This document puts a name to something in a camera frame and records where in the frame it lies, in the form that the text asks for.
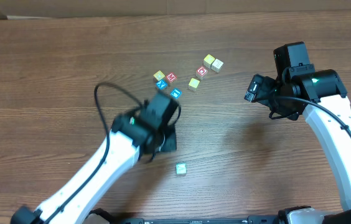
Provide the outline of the yellow green picture block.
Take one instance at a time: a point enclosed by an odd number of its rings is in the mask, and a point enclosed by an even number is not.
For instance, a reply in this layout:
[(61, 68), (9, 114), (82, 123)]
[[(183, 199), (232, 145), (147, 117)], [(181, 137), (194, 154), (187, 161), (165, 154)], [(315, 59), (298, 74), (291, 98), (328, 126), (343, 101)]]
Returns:
[(186, 163), (178, 163), (175, 165), (176, 175), (186, 175), (187, 174), (187, 166)]

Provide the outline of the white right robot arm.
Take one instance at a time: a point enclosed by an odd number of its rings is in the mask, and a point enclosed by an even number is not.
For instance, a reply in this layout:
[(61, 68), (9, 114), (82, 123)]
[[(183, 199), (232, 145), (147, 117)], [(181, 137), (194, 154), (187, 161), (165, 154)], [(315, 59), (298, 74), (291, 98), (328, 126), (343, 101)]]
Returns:
[(270, 109), (270, 119), (303, 116), (314, 131), (335, 176), (342, 212), (309, 206), (285, 208), (276, 223), (351, 223), (351, 107), (337, 72), (323, 70), (295, 75), (285, 69), (273, 79), (253, 76), (245, 100)]

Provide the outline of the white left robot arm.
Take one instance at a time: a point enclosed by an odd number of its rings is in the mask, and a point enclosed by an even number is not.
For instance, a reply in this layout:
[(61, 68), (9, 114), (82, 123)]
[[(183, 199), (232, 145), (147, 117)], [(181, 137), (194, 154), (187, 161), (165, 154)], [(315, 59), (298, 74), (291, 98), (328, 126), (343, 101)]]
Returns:
[(121, 114), (94, 155), (53, 196), (35, 210), (19, 208), (11, 217), (15, 223), (83, 223), (109, 188), (141, 156), (173, 151), (175, 125), (165, 122), (156, 128), (143, 119)]

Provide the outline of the blue X letter block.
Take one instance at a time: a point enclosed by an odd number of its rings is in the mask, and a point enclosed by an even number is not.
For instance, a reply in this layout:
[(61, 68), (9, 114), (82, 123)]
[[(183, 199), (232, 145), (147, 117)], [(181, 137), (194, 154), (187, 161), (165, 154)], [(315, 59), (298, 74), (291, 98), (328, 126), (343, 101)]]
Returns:
[(156, 88), (158, 90), (165, 90), (168, 87), (168, 84), (165, 80), (159, 80), (156, 82)]

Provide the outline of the red M letter block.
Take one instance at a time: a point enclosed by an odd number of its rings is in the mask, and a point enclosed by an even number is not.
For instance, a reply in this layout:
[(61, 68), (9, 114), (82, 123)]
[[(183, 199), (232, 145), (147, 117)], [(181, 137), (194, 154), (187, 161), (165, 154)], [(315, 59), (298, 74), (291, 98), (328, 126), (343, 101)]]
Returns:
[(177, 76), (171, 72), (166, 75), (166, 82), (169, 86), (171, 86), (177, 80)]

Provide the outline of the yellow smiley block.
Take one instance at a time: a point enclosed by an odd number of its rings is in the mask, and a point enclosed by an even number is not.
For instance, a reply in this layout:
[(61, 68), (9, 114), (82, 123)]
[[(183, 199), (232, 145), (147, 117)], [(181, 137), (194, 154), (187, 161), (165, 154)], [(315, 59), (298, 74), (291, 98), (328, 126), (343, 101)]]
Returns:
[(200, 80), (195, 79), (195, 78), (191, 78), (190, 82), (188, 84), (188, 89), (192, 90), (192, 91), (196, 91), (198, 86), (199, 86), (199, 84), (200, 84)]

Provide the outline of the yellow G letter block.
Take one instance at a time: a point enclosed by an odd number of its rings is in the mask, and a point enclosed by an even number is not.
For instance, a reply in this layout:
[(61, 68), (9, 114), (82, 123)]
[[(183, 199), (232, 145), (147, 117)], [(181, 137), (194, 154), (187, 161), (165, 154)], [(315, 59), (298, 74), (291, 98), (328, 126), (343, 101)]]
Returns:
[(154, 82), (159, 82), (161, 80), (163, 80), (166, 76), (163, 74), (162, 71), (158, 70), (154, 75)]

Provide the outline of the white letter block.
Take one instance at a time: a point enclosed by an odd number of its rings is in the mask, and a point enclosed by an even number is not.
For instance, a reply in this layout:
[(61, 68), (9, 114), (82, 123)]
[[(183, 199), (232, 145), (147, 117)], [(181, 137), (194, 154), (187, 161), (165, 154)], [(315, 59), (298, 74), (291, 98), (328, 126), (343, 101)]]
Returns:
[(219, 60), (219, 59), (215, 59), (214, 61), (213, 61), (213, 63), (211, 64), (211, 69), (214, 71), (214, 72), (216, 72), (216, 73), (219, 73), (220, 72), (220, 70), (222, 69), (222, 67), (223, 67), (223, 62), (221, 61), (221, 60)]

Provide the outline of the red picture block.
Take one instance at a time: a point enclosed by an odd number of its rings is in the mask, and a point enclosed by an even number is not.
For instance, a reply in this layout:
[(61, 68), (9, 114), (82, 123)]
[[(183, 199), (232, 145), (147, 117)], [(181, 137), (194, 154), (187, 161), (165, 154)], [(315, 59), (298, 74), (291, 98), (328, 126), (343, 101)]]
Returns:
[(205, 78), (205, 76), (208, 74), (208, 70), (206, 67), (204, 66), (200, 66), (197, 70), (196, 70), (196, 77), (200, 80), (203, 80)]

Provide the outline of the yellow top block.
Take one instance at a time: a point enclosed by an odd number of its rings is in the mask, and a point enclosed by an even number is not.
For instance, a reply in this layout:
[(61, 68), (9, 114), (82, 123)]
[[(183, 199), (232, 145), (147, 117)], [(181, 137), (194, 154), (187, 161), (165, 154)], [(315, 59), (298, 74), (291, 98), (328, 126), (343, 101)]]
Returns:
[(203, 65), (207, 68), (211, 68), (214, 61), (215, 61), (215, 57), (208, 54), (203, 60)]

